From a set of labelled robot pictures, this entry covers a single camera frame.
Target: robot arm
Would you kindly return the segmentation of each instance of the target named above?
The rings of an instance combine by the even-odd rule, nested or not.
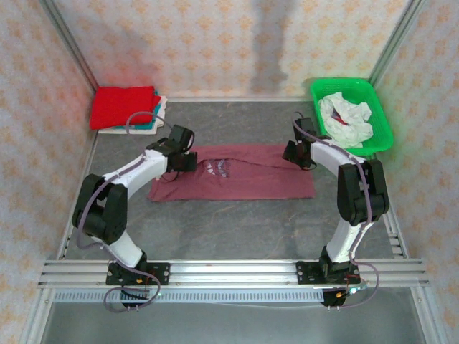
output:
[[[310,118],[301,118],[295,123],[303,131],[316,136]],[[350,263],[349,254],[354,258],[355,249],[365,232],[389,210],[389,198],[382,164],[377,159],[367,161],[355,156],[353,156],[354,159],[351,159],[349,155],[326,144],[330,141],[325,138],[315,141],[305,137],[297,128],[294,128],[294,131],[296,143],[293,141],[288,143],[283,154],[284,159],[296,163],[301,168],[321,164],[338,177],[337,205],[341,217],[333,238],[323,248],[319,259],[320,274],[325,278],[353,274],[354,266]],[[365,182],[369,185],[372,218],[369,225],[364,228],[362,225],[367,220],[366,201],[363,181],[355,160],[363,168]]]
[[[194,133],[191,130],[175,125],[167,139],[151,144],[144,155],[124,167],[104,176],[87,176],[77,199],[72,217],[73,225],[79,225],[90,197],[102,183],[119,176],[102,190],[90,206],[83,231],[94,241],[103,244],[125,266],[144,271],[142,265],[146,264],[146,255],[134,244],[126,231],[128,200],[138,189],[165,172],[193,171],[197,161],[197,154],[189,153],[193,138]]]

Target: patterned wall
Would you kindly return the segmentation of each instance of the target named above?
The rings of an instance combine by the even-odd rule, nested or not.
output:
[[[92,95],[38,1],[2,1],[0,18],[0,343],[17,343],[75,197]]]
[[[370,76],[409,1],[56,2],[101,85],[293,97],[314,77]]]
[[[377,91],[394,131],[383,155],[413,257],[425,257],[459,340],[459,6],[429,0]]]

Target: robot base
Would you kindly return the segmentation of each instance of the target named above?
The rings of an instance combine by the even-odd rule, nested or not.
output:
[[[361,281],[356,265],[351,262],[333,263],[326,247],[323,248],[318,262],[297,262],[296,276],[299,285],[357,285]]]
[[[135,267],[138,271],[147,272],[156,277],[161,285],[169,284],[169,275],[171,265],[169,263],[147,262],[146,254],[143,253],[140,262]],[[135,274],[126,270],[118,263],[110,263],[108,265],[106,285],[121,285],[121,286],[141,286],[155,285],[156,282],[141,274]]]

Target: maroon t-shirt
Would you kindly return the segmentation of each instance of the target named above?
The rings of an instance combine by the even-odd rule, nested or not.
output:
[[[155,180],[152,201],[303,199],[315,196],[312,174],[282,159],[285,145],[213,145],[192,149],[197,169]],[[164,177],[173,179],[175,172]]]

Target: aluminum rail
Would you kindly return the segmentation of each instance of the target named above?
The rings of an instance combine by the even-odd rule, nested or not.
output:
[[[164,261],[171,263],[169,285],[163,288],[312,288],[328,289],[344,285],[299,285],[297,260]],[[379,272],[381,287],[426,287],[429,280],[421,259],[365,259]],[[376,281],[375,273],[360,266],[361,277]],[[39,279],[40,288],[107,288],[108,271],[102,260],[49,260]]]

